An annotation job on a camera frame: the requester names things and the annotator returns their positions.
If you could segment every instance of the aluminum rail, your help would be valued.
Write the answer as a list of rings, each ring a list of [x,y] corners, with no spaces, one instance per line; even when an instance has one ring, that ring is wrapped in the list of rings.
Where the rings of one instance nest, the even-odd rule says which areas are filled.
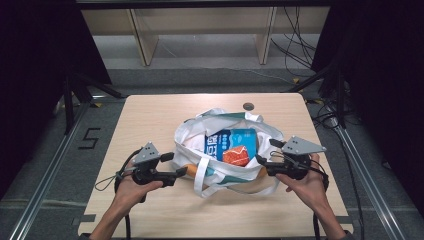
[[[77,115],[75,116],[76,121],[74,126],[71,128],[69,133],[65,135],[65,137],[62,139],[62,142],[60,143],[50,165],[48,166],[43,178],[41,179],[37,189],[35,190],[35,193],[31,197],[23,214],[21,215],[20,219],[17,221],[15,227],[13,228],[12,234],[10,235],[9,239],[25,239],[26,235],[29,232],[29,229],[31,228],[32,223],[35,220],[35,217],[37,216],[38,211],[40,210],[40,207],[43,203],[43,199],[59,170],[62,160],[64,159],[69,149],[69,145],[73,140],[76,131],[79,128],[79,123],[81,122],[82,117],[87,112],[89,107],[90,103],[81,103]]]
[[[334,126],[337,126],[336,119],[333,118],[332,122]],[[359,155],[359,152],[353,144],[353,141],[350,138],[348,132],[346,131],[346,129],[343,129],[341,127],[336,127],[336,131],[338,131],[338,133],[340,134],[340,137],[345,143],[346,149],[351,155],[352,166],[358,174],[359,179],[361,180],[365,191],[367,192],[368,197],[371,203],[373,204],[374,209],[377,212],[377,215],[379,216],[381,223],[383,224],[383,227],[385,228],[388,236],[392,240],[407,239],[395,215],[390,209],[390,206],[387,204],[376,182],[368,171],[363,159]]]

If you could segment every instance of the black curtain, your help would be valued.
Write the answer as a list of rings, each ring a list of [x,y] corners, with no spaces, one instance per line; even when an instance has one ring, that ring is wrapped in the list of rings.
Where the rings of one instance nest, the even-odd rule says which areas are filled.
[[[0,197],[22,165],[31,160],[70,71],[84,73],[100,83],[111,83],[75,5],[1,1]]]
[[[424,127],[420,118],[424,106],[424,5],[417,1],[370,3],[340,70],[350,83],[364,125],[424,216]],[[338,46],[345,34],[338,31],[348,29],[353,19],[346,16],[351,15],[348,9],[330,11],[314,70],[325,67],[335,55],[331,48]]]

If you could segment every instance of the black wire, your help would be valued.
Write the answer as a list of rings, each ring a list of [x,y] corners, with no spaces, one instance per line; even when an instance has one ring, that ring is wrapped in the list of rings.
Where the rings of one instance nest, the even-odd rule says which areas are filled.
[[[317,116],[315,118],[312,118],[312,121],[317,122],[317,124],[314,124],[315,127],[318,127],[319,125],[322,125],[325,129],[333,129],[338,127],[338,124],[336,126],[330,126],[325,123],[327,120],[337,117],[336,113],[329,112],[320,115],[321,111],[325,107],[329,106],[332,102],[333,101],[326,101],[326,103],[318,110]]]
[[[300,40],[300,44],[301,44],[301,46],[302,46],[302,50],[303,50],[303,52],[304,52],[304,54],[305,54],[305,57],[306,57],[306,61],[305,60],[303,60],[303,59],[301,59],[301,61],[303,62],[303,63],[301,63],[303,66],[305,66],[305,67],[307,67],[308,69],[310,69],[311,68],[311,64],[309,63],[309,59],[308,59],[308,57],[306,56],[307,54],[309,54],[309,52],[308,53],[306,53],[307,52],[307,50],[305,51],[305,47],[304,47],[304,44],[303,44],[303,42],[302,42],[302,37],[300,37],[299,36],[299,34],[297,33],[298,31],[296,30],[296,28],[298,28],[298,29],[300,29],[300,27],[299,27],[299,8],[298,7],[296,7],[296,25],[293,25],[293,22],[292,22],[292,20],[291,20],[291,18],[290,18],[290,16],[288,15],[288,13],[287,13],[287,9],[284,7],[284,11],[285,11],[285,13],[286,13],[286,15],[287,15],[287,18],[288,18],[288,20],[290,21],[290,24],[291,24],[291,26],[292,26],[292,28],[293,28],[293,33],[292,33],[292,36],[291,36],[291,38],[289,38],[289,44],[288,44],[288,46],[287,46],[287,49],[286,50],[283,50],[281,47],[279,47],[279,49],[283,52],[283,53],[285,53],[285,56],[284,56],[284,64],[285,64],[285,67],[286,67],[286,70],[290,73],[290,74],[292,74],[292,75],[294,75],[294,76],[298,76],[298,77],[311,77],[311,76],[306,76],[306,75],[301,75],[301,74],[296,74],[296,73],[294,73],[294,72],[292,72],[292,71],[290,71],[290,69],[287,67],[287,56],[289,56],[289,57],[291,57],[292,59],[294,59],[294,60],[296,60],[297,62],[299,62],[298,60],[300,59],[299,57],[297,57],[296,56],[296,58],[297,59],[295,59],[293,56],[293,54],[287,54],[287,53],[289,53],[289,49],[290,49],[290,46],[291,46],[291,43],[292,42],[295,42],[294,40],[293,40],[293,38],[294,38],[294,36],[296,35],[297,37],[298,37],[298,39]]]
[[[122,173],[125,171],[125,168],[127,167],[128,163],[131,161],[131,159],[135,155],[137,155],[137,154],[140,153],[141,149],[143,149],[143,148],[140,148],[138,150],[135,150],[133,153],[131,153],[131,155],[127,158],[127,160],[125,160],[125,163],[122,165],[121,169],[119,170],[120,175],[122,175]]]
[[[283,33],[283,35],[284,35],[284,37],[286,37],[288,40],[290,40],[290,38],[285,34],[285,33]],[[298,45],[302,45],[302,44],[305,44],[305,47],[306,48],[309,48],[310,50],[312,50],[312,51],[315,51],[316,50],[316,47],[314,47],[314,46],[312,46],[312,45],[310,45],[309,43],[307,43],[307,42],[298,42],[298,41],[295,41],[295,40],[293,40],[293,42],[294,43],[296,43],[296,44],[298,44]]]
[[[310,65],[307,65],[308,62],[306,62],[305,60],[301,59],[300,57],[294,55],[293,53],[287,51],[286,49],[284,49],[283,47],[281,47],[280,45],[278,45],[274,39],[271,38],[272,43],[274,43],[274,45],[284,54],[288,55],[289,57],[291,57],[293,60],[295,60],[296,62],[302,64],[304,67],[310,68]]]
[[[319,164],[317,161],[311,159],[312,162],[318,164],[318,167],[321,168],[322,171],[320,171],[319,169],[310,167],[310,166],[306,166],[306,165],[303,165],[303,164],[296,163],[296,161],[294,159],[292,159],[291,157],[289,157],[286,154],[281,153],[281,152],[272,151],[271,152],[271,156],[272,157],[283,158],[284,160],[288,160],[288,161],[292,162],[293,164],[297,164],[297,167],[298,168],[301,167],[301,169],[305,169],[305,170],[308,170],[308,171],[310,170],[310,171],[314,171],[314,172],[317,172],[317,173],[321,174],[322,177],[323,177],[322,182],[323,182],[323,185],[324,185],[324,191],[327,192],[328,185],[329,185],[328,175],[325,172],[324,168],[321,166],[321,164]],[[314,226],[315,239],[316,240],[320,240],[321,239],[321,234],[320,234],[319,225],[318,225],[318,217],[317,217],[317,215],[315,213],[312,216],[312,224]]]
[[[131,221],[130,221],[130,215],[125,215],[125,230],[127,232],[127,240],[131,239]]]
[[[113,181],[113,179],[115,179],[115,177],[116,177],[116,175],[114,175],[114,176],[112,176],[112,177],[108,177],[108,178],[106,178],[106,179],[103,179],[103,180],[101,180],[100,182],[97,182],[97,183],[94,185],[94,188],[95,188],[97,191],[104,191],[107,187],[109,187],[109,185],[112,183],[112,181]],[[110,181],[107,183],[107,185],[106,185],[104,188],[98,188],[98,187],[97,187],[100,183],[105,182],[105,181],[107,181],[107,180],[110,180]]]
[[[361,206],[361,200],[359,198],[359,194],[358,194],[358,189],[356,187],[356,183],[355,183],[355,176],[353,175],[353,170],[352,170],[352,164],[350,162],[350,158],[349,155],[347,154],[347,150],[345,145],[343,144],[343,140],[340,137],[340,135],[336,132],[336,130],[333,129],[333,132],[336,134],[336,136],[339,138],[340,144],[342,146],[342,150],[343,153],[345,155],[346,158],[346,162],[347,162],[347,166],[349,169],[349,174],[350,174],[350,178],[352,180],[352,185],[353,185],[353,190],[355,192],[355,198],[356,198],[356,202],[358,204],[358,213],[359,213],[359,221],[360,221],[360,227],[361,227],[361,239],[364,239],[364,217],[362,214],[362,206]]]
[[[311,63],[309,62],[308,57],[311,60],[312,60],[312,57],[309,54],[309,51],[306,49],[306,47],[304,45],[304,42],[305,41],[303,40],[303,38],[302,38],[302,36],[300,34],[300,24],[299,24],[300,7],[296,7],[296,23],[295,24],[293,24],[293,21],[291,20],[289,14],[287,13],[286,7],[284,7],[284,12],[286,13],[286,16],[287,16],[287,18],[288,18],[288,20],[290,22],[290,25],[292,26],[292,29],[293,29],[293,34],[292,34],[292,37],[291,37],[291,41],[294,41],[293,40],[293,37],[294,37],[294,35],[296,35],[297,38],[299,39],[300,43],[301,43],[300,45],[302,46],[303,55],[306,57],[306,61],[310,65]]]

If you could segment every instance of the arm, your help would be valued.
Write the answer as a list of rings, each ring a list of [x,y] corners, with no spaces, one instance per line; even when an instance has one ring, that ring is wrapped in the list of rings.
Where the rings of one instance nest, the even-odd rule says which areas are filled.
[[[319,155],[311,154],[311,159],[319,162]],[[318,169],[318,164],[312,161],[311,167]],[[284,174],[276,174],[276,177],[288,186],[286,192],[294,191],[303,203],[314,211],[328,239],[343,239],[346,236],[328,202],[319,173],[309,171],[302,180],[295,180]]]
[[[90,235],[90,239],[110,239],[121,219],[130,213],[131,208],[139,203],[149,191],[160,188],[162,184],[161,181],[155,181],[146,185],[138,185],[130,175],[124,177],[112,204]]]

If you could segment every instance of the gray floor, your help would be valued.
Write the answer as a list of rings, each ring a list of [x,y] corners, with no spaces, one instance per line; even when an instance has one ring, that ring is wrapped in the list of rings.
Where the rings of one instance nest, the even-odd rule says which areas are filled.
[[[318,37],[307,35],[305,39],[314,45]],[[287,46],[284,36],[277,35],[273,38],[281,46]],[[270,48],[267,64],[259,65],[253,36],[250,35],[161,36],[149,67],[141,66],[132,36],[95,37],[95,40],[114,88],[125,94],[282,92],[292,86],[295,77],[285,70],[286,67],[291,72],[313,74],[304,66],[286,59],[274,45]],[[291,50],[297,55],[303,54],[300,48]],[[318,81],[302,94],[306,99],[316,99],[319,85]],[[104,95],[96,89],[92,91],[96,96]],[[113,98],[100,98],[95,102],[99,104],[88,108],[79,122],[54,181],[29,228],[27,239],[76,238],[79,221],[124,105],[124,100]],[[314,117],[322,105],[308,104],[307,107],[311,117]],[[81,111],[79,109],[82,106],[75,106],[76,111]],[[392,172],[381,166],[383,157],[368,136],[366,128],[360,124],[360,119],[351,115],[347,120],[348,133],[378,192],[394,214],[395,221],[404,234],[403,239],[422,239],[422,216]],[[89,128],[99,129],[90,132],[90,137],[99,140],[94,149],[84,150],[80,147],[91,144],[82,140]],[[55,158],[56,150],[64,137],[64,129],[64,110],[59,107],[42,138],[43,141],[40,141],[33,154],[33,160],[23,166],[1,201],[0,239],[8,239],[10,236],[46,169]],[[340,189],[354,223],[354,235],[356,239],[360,239],[359,209],[343,148],[334,131],[322,125],[316,129],[321,143],[328,148],[326,155],[336,179],[335,184]],[[384,218],[378,213],[378,206],[372,201],[372,194],[367,192],[356,172],[354,176],[362,205],[365,239],[390,239],[392,234],[387,233],[388,228],[383,224]]]

